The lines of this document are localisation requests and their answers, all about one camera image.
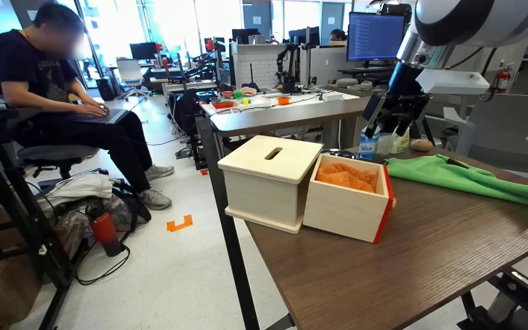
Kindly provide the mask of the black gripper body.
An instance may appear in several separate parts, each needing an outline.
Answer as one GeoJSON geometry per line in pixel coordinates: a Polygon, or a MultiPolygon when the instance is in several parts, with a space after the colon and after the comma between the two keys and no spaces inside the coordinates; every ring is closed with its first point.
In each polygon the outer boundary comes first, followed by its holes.
{"type": "Polygon", "coordinates": [[[377,133],[403,136],[421,116],[429,96],[416,83],[419,74],[418,67],[407,63],[394,67],[386,90],[374,92],[363,111],[364,138],[374,138],[377,133]]]}

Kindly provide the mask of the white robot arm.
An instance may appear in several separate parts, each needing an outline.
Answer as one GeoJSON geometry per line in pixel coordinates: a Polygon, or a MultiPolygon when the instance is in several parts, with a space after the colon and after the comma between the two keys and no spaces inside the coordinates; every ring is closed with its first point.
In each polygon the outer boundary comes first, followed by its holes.
{"type": "Polygon", "coordinates": [[[363,111],[366,136],[403,136],[432,96],[485,94],[476,70],[443,67],[456,46],[502,48],[528,37],[528,0],[412,0],[410,10],[386,90],[363,111]]]}

